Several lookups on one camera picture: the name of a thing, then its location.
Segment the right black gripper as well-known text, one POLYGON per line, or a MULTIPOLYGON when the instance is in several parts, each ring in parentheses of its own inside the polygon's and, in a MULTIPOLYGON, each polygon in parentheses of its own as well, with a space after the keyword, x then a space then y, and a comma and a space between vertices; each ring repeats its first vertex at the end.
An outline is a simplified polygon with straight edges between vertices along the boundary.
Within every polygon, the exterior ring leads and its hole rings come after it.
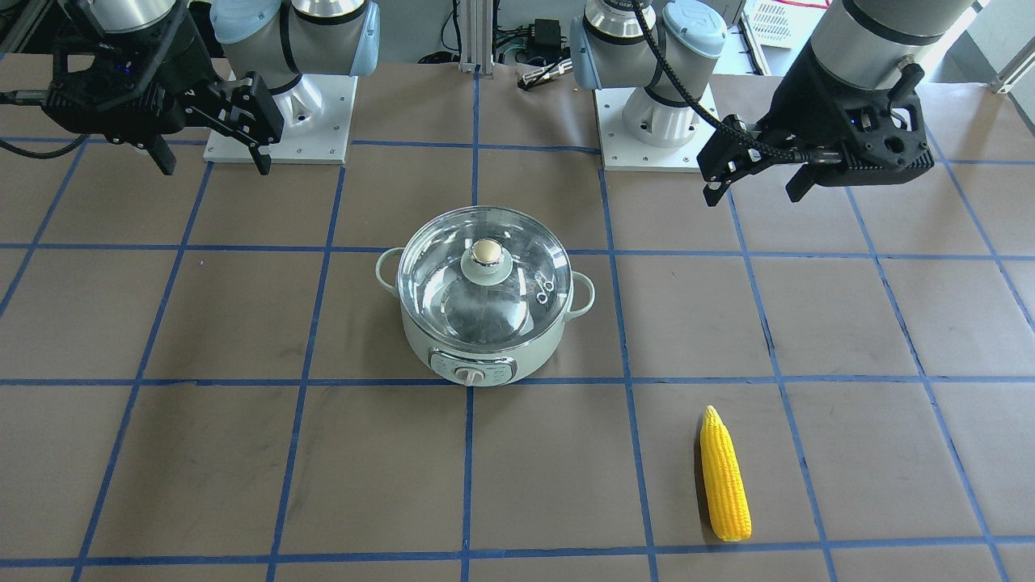
POLYGON ((144 149, 165 176, 175 173, 177 157, 160 133, 208 128, 243 144, 256 170, 270 173, 271 155, 261 149, 280 142, 280 108, 258 72, 221 81, 193 16, 150 16, 117 27, 100 16, 70 16, 53 57, 42 111, 62 128, 158 133, 144 149))

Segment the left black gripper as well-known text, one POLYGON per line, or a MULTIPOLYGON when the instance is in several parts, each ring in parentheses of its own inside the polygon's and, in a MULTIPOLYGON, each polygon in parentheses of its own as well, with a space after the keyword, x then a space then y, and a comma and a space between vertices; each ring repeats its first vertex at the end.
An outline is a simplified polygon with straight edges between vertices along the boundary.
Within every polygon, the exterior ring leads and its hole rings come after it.
MULTIPOLYGON (((934 154, 916 88, 925 72, 910 62, 892 70, 889 89, 851 85, 826 69, 807 43, 777 86, 758 123, 739 115, 721 119, 696 155, 709 207, 721 202, 733 182, 780 163, 801 162, 801 150, 839 152, 840 163, 821 166, 829 175, 921 175, 934 154)), ((786 184, 800 202, 814 188, 812 168, 799 166, 786 184)))

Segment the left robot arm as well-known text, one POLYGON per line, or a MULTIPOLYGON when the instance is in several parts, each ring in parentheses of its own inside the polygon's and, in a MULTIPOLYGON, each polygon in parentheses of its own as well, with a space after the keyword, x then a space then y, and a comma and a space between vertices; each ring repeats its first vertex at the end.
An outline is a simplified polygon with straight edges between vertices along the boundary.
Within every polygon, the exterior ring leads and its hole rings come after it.
POLYGON ((701 1, 589 1, 569 32, 576 82, 631 88, 624 123, 657 148, 713 129, 696 155, 703 198, 717 206, 731 185, 777 165, 800 201, 814 187, 884 187, 934 166, 917 86, 921 59, 967 10, 965 1, 833 1, 755 123, 703 105, 728 38, 724 18, 701 1))

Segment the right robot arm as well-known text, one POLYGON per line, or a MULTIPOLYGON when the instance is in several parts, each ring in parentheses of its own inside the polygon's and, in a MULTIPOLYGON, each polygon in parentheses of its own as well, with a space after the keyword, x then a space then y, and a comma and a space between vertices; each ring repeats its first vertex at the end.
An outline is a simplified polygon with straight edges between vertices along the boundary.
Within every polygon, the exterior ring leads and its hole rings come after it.
POLYGON ((100 135, 176 169, 167 136, 210 130, 210 162, 346 162, 360 77, 378 64, 374 1, 214 1, 224 78, 185 1, 63 1, 49 87, 31 103, 62 128, 100 135))

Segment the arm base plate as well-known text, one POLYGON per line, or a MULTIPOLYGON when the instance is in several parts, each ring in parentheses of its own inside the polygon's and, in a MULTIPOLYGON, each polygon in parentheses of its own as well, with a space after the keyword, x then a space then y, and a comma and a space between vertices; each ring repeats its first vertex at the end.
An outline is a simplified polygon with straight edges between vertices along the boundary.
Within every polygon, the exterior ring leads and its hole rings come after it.
POLYGON ((203 78, 178 95, 184 123, 211 129, 204 158, 252 163, 262 175, 273 163, 344 165, 357 78, 300 74, 234 63, 233 77, 203 78))
POLYGON ((643 88, 593 92, 607 171, 701 173, 696 156, 715 129, 689 107, 655 101, 643 88))

